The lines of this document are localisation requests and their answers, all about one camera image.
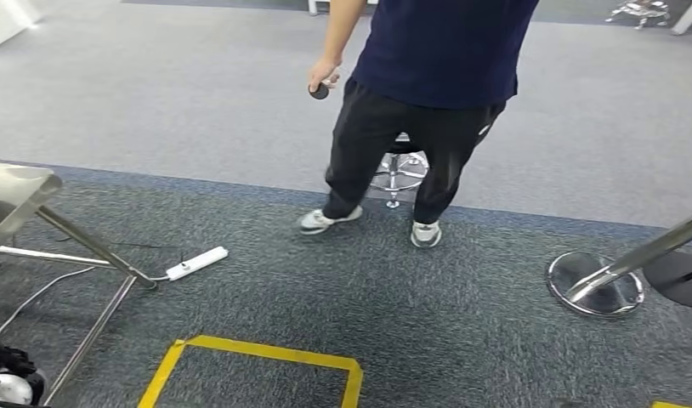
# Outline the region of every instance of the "hand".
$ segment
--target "hand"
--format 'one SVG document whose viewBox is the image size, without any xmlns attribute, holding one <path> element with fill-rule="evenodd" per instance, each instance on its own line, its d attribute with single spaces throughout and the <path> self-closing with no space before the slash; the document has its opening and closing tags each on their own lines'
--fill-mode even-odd
<svg viewBox="0 0 692 408">
<path fill-rule="evenodd" d="M 340 77 L 336 68 L 340 61 L 321 57 L 309 71 L 309 92 L 316 92 L 320 83 L 324 83 L 329 88 L 336 87 L 336 82 Z"/>
</svg>

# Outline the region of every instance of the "dark gray carpet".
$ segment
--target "dark gray carpet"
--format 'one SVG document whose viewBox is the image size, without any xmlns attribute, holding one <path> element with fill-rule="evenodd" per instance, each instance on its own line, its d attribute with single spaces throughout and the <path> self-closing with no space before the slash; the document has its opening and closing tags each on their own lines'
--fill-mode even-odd
<svg viewBox="0 0 692 408">
<path fill-rule="evenodd" d="M 649 292 L 625 320 L 591 320 L 557 304 L 543 280 L 547 262 L 562 252 L 615 256 L 654 229 L 454 208 L 443 246 L 420 251 L 407 240 L 408 206 L 394 212 L 369 201 L 365 219 L 307 238 L 293 221 L 320 204 L 316 193 L 59 173 L 67 188 L 53 207 L 153 275 L 182 253 L 223 245 L 230 256 L 157 291 L 134 290 L 56 407 L 136 406 L 173 340 L 196 334 L 353 357 L 365 371 L 364 408 L 692 405 L 692 310 Z M 33 222 L 20 244 L 77 249 L 61 238 Z M 0 262 L 0 322 L 76 269 Z M 119 281 L 104 270 L 62 282 L 3 341 L 57 372 Z M 337 406 L 344 378 L 187 350 L 158 406 Z"/>
<path fill-rule="evenodd" d="M 692 0 L 668 0 L 671 8 L 672 23 L 686 11 Z M 154 5 L 174 5 L 174 6 L 194 6 L 194 7 L 228 7 L 244 9 L 276 9 L 308 11 L 306 0 L 122 0 L 123 3 L 131 4 L 154 4 Z M 609 17 L 611 10 L 619 3 L 616 0 L 541 0 L 536 9 L 534 21 L 544 21 L 552 23 L 575 23 L 575 24 L 609 24 L 604 20 Z M 328 12 L 328 3 L 319 3 L 321 12 Z M 369 6 L 366 10 L 368 14 L 373 12 L 375 6 Z M 635 25 L 634 18 L 619 18 L 611 24 Z"/>
</svg>

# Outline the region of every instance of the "gray sneaker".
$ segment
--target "gray sneaker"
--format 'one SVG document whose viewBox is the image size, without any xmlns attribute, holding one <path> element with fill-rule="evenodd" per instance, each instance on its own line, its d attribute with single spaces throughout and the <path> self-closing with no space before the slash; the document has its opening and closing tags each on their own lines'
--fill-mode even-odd
<svg viewBox="0 0 692 408">
<path fill-rule="evenodd" d="M 411 228 L 411 243 L 419 248 L 431 248 L 441 242 L 439 221 L 433 224 L 421 224 L 414 221 Z"/>
<path fill-rule="evenodd" d="M 315 210 L 309 212 L 308 214 L 304 215 L 298 220 L 298 229 L 301 232 L 301 234 L 316 235 L 328 230 L 334 224 L 354 221 L 358 219 L 363 213 L 363 208 L 358 206 L 351 213 L 351 215 L 349 215 L 346 218 L 331 219 L 323 215 L 323 212 L 321 210 Z"/>
</svg>

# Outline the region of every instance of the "white wall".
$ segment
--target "white wall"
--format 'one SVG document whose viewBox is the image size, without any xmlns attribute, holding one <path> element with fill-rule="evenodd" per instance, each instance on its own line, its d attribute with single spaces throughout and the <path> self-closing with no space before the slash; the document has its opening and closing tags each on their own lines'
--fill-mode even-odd
<svg viewBox="0 0 692 408">
<path fill-rule="evenodd" d="M 0 0 L 0 43 L 32 26 L 39 19 L 28 0 Z"/>
</svg>

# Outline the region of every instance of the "black ball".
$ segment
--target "black ball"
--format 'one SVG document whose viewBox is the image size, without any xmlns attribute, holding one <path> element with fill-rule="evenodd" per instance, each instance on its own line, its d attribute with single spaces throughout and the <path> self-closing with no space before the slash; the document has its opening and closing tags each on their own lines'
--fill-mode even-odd
<svg viewBox="0 0 692 408">
<path fill-rule="evenodd" d="M 325 99 L 328 96 L 328 87 L 323 83 L 319 83 L 319 87 L 314 92 L 309 90 L 309 94 L 311 94 L 314 99 Z"/>
</svg>

